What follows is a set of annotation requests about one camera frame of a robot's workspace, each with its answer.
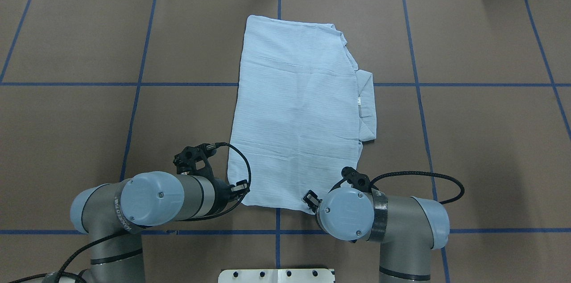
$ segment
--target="blue grid line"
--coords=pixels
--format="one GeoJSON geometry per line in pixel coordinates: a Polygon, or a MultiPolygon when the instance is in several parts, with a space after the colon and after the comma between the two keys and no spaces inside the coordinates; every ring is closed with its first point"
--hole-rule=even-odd
{"type": "Polygon", "coordinates": [[[194,87],[237,87],[237,82],[142,82],[141,86],[194,86],[194,87]]]}
{"type": "Polygon", "coordinates": [[[277,0],[277,19],[281,19],[281,0],[277,0]]]}
{"type": "Polygon", "coordinates": [[[559,98],[559,92],[557,91],[557,86],[555,86],[555,80],[553,79],[553,74],[551,73],[551,69],[549,68],[549,62],[547,61],[547,56],[545,55],[543,44],[541,43],[541,39],[539,38],[539,33],[537,33],[537,28],[535,26],[532,10],[530,9],[530,2],[528,0],[524,0],[524,2],[525,2],[525,8],[528,10],[528,15],[530,17],[530,23],[532,25],[532,29],[534,29],[534,35],[537,40],[539,51],[541,52],[541,57],[543,58],[543,63],[545,64],[545,70],[547,70],[549,81],[551,81],[551,86],[553,87],[553,93],[555,94],[555,99],[557,100],[557,106],[559,106],[559,111],[561,112],[561,116],[563,117],[563,123],[565,124],[565,128],[567,129],[567,136],[571,140],[571,128],[569,128],[569,121],[567,120],[567,115],[565,115],[565,110],[563,110],[563,104],[561,103],[561,99],[559,98]]]}
{"type": "MultiPolygon", "coordinates": [[[[138,86],[137,82],[0,82],[0,86],[138,86]]],[[[141,87],[237,87],[237,82],[141,82],[141,87]]],[[[377,82],[376,87],[416,87],[413,82],[377,82]]],[[[421,87],[571,87],[571,83],[448,83],[419,82],[421,87]]]]}
{"type": "MultiPolygon", "coordinates": [[[[143,235],[327,235],[319,229],[144,230],[143,235]]],[[[452,228],[450,234],[571,233],[571,228],[452,228]]],[[[0,229],[0,235],[83,235],[67,229],[0,229]]]]}
{"type": "MultiPolygon", "coordinates": [[[[402,0],[402,8],[404,10],[404,19],[406,23],[406,34],[408,35],[408,47],[410,48],[410,60],[412,62],[412,72],[414,73],[414,86],[416,87],[416,97],[418,99],[418,109],[420,110],[420,122],[422,124],[422,135],[424,136],[424,147],[426,149],[426,156],[428,157],[428,165],[431,173],[434,172],[432,167],[432,155],[430,154],[430,144],[428,142],[428,132],[426,130],[426,120],[424,118],[424,108],[422,106],[422,95],[420,94],[420,82],[418,80],[418,71],[416,69],[416,58],[414,57],[414,47],[412,45],[412,33],[410,32],[410,20],[408,17],[408,8],[406,8],[406,0],[402,0]]],[[[432,199],[438,201],[438,194],[436,191],[436,181],[434,177],[430,178],[432,182],[432,199]]],[[[441,248],[440,253],[442,256],[442,263],[444,267],[444,277],[446,283],[450,283],[450,274],[448,271],[448,258],[446,257],[446,248],[441,248]]]]}
{"type": "Polygon", "coordinates": [[[133,101],[133,110],[131,112],[131,121],[129,122],[129,131],[127,132],[127,143],[125,145],[125,153],[123,155],[123,165],[121,166],[120,181],[125,179],[125,170],[127,169],[127,156],[131,148],[131,138],[133,135],[133,124],[135,123],[135,113],[137,113],[137,104],[139,102],[139,94],[141,93],[141,84],[143,82],[143,73],[145,71],[145,61],[147,59],[147,50],[149,49],[149,39],[151,38],[151,28],[153,27],[153,16],[155,15],[155,6],[157,0],[153,0],[151,6],[151,15],[149,16],[149,26],[147,27],[147,37],[145,37],[145,47],[143,48],[143,57],[141,58],[141,69],[139,70],[139,80],[137,81],[137,91],[135,92],[135,100],[133,101]]]}
{"type": "Polygon", "coordinates": [[[4,75],[6,74],[6,70],[8,69],[8,64],[10,63],[12,52],[14,51],[14,47],[16,46],[16,41],[18,41],[18,36],[20,35],[20,30],[22,29],[22,25],[24,24],[24,20],[26,19],[26,14],[28,13],[28,9],[30,8],[31,2],[32,0],[28,0],[26,2],[26,7],[24,7],[22,17],[20,18],[20,23],[18,23],[18,27],[16,28],[16,33],[14,33],[14,39],[12,40],[12,45],[10,45],[10,49],[8,50],[8,55],[6,56],[6,61],[4,61],[4,67],[2,67],[2,73],[0,73],[0,83],[2,82],[2,80],[4,80],[4,75]]]}
{"type": "Polygon", "coordinates": [[[464,228],[450,230],[450,234],[491,233],[571,233],[571,228],[464,228]]]}
{"type": "Polygon", "coordinates": [[[136,82],[2,82],[3,86],[136,86],[136,82]]]}

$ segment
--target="metal bracket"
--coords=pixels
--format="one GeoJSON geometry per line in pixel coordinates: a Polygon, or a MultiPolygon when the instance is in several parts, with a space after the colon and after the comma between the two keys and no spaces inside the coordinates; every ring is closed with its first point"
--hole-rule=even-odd
{"type": "Polygon", "coordinates": [[[218,283],[335,283],[334,269],[224,270],[218,283]]]}

